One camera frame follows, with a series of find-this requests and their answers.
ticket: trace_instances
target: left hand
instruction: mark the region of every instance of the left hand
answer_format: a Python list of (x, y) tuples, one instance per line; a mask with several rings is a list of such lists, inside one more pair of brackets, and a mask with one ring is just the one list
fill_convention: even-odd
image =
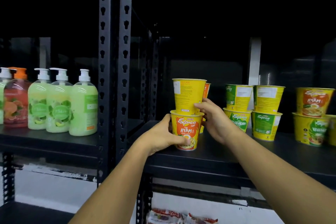
[(169, 121), (170, 114), (166, 114), (158, 124), (146, 133), (143, 133), (141, 137), (137, 139), (136, 143), (140, 146), (146, 147), (149, 152), (149, 156), (173, 144), (190, 145), (190, 139), (169, 133)]

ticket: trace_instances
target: hand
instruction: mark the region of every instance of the hand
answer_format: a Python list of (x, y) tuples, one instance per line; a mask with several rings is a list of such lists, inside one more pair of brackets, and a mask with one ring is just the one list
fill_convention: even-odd
[(210, 99), (203, 98), (202, 103), (195, 103), (195, 107), (205, 113), (207, 121), (203, 125), (207, 128), (210, 135), (221, 144), (225, 143), (225, 138), (231, 129), (237, 128), (225, 115), (223, 110), (214, 104)]
[(190, 145), (190, 139), (169, 133), (169, 121), (170, 114), (166, 114), (158, 124), (137, 139), (136, 143), (145, 146), (149, 156), (173, 144)]

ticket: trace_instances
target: yellow noodle cup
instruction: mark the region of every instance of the yellow noodle cup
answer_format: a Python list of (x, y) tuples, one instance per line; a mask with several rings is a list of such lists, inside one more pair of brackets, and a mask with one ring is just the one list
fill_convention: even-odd
[(296, 88), (296, 112), (303, 116), (322, 117), (327, 112), (334, 90)]
[[(207, 98), (208, 97), (210, 85), (211, 85), (211, 83), (205, 83), (204, 92), (203, 92), (203, 98)], [(202, 134), (203, 131), (204, 131), (204, 126), (201, 126), (201, 130), (200, 130), (199, 133)]]
[(309, 117), (293, 112), (294, 134), (296, 141), (311, 145), (321, 146), (329, 125), (330, 117)]
[(254, 85), (254, 111), (276, 114), (284, 89), (283, 86)]
[(253, 86), (227, 84), (226, 108), (231, 111), (247, 111)]
[(176, 148), (184, 151), (192, 151), (197, 148), (198, 135), (200, 133), (201, 121), (204, 115), (181, 115), (176, 110), (170, 111), (173, 134), (183, 136), (191, 141), (191, 145), (176, 145)]
[(252, 133), (257, 139), (274, 141), (282, 113), (262, 113), (252, 110)]
[(249, 123), (251, 112), (238, 112), (238, 111), (231, 111), (226, 108), (223, 108), (223, 111), (227, 117), (242, 131), (246, 132), (247, 124)]
[(336, 146), (336, 115), (326, 115), (330, 118), (328, 143)]
[(205, 83), (203, 79), (173, 79), (175, 107), (178, 114), (199, 114), (194, 103), (201, 103)]

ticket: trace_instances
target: white pump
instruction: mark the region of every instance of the white pump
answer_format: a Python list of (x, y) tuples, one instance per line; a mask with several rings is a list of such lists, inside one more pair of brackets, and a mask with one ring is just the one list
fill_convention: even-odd
[(80, 82), (90, 82), (89, 69), (81, 69), (81, 75), (79, 76)]
[(67, 81), (67, 69), (51, 67), (50, 70), (58, 70), (58, 75), (56, 75), (56, 80)]
[(36, 71), (40, 71), (40, 73), (37, 75), (37, 79), (39, 80), (50, 80), (50, 76), (48, 74), (49, 69), (46, 68), (34, 68)]
[(1, 72), (0, 72), (0, 78), (12, 78), (12, 74), (11, 74), (11, 69), (7, 68), (7, 67), (0, 67), (1, 68)]

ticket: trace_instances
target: green soap bottle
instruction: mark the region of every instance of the green soap bottle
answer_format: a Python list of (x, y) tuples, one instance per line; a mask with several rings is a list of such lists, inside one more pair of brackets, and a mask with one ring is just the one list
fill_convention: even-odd
[(47, 126), (47, 90), (50, 85), (49, 69), (35, 68), (40, 71), (37, 81), (28, 89), (28, 128), (39, 130)]
[(68, 82), (67, 69), (58, 70), (56, 80), (48, 86), (47, 91), (47, 131), (50, 133), (68, 132), (71, 119), (70, 91), (72, 84)]
[(0, 67), (0, 124), (3, 124), (3, 107), (4, 107), (4, 95), (3, 90), (6, 86), (6, 83), (12, 79), (12, 74), (10, 69), (7, 67)]
[(95, 133), (98, 122), (98, 91), (90, 83), (88, 69), (81, 69), (79, 82), (71, 88), (70, 101), (70, 135), (88, 136)]

